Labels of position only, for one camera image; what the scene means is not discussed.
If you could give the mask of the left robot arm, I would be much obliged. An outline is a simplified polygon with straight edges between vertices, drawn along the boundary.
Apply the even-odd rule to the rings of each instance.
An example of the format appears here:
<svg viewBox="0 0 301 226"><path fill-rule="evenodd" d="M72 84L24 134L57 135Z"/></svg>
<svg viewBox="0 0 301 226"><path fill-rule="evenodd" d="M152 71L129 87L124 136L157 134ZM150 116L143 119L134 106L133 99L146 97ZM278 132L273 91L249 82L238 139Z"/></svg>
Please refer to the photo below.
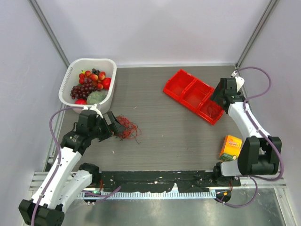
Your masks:
<svg viewBox="0 0 301 226"><path fill-rule="evenodd" d="M56 144L57 157L44 181L31 199L19 204L18 209L27 225L60 226L82 190L99 185L99 168L90 163L82 164L71 181L67 179L94 139L101 142L125 130L111 111L106 115L110 123L98 109L82 110L72 130Z"/></svg>

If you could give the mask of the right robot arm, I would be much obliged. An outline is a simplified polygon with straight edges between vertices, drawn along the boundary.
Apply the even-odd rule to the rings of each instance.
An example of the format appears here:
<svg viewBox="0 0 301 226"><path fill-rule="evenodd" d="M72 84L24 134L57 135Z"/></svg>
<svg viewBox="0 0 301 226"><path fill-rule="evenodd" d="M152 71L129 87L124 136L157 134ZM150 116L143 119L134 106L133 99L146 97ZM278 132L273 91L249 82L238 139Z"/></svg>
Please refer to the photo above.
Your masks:
<svg viewBox="0 0 301 226"><path fill-rule="evenodd" d="M266 181L277 181L284 173L280 152L282 141L271 136L253 115L248 100L240 93L244 84L241 77L222 78L210 99L222 107L236 123L243 145L236 160L217 163L213 182L225 185L230 177L254 176Z"/></svg>

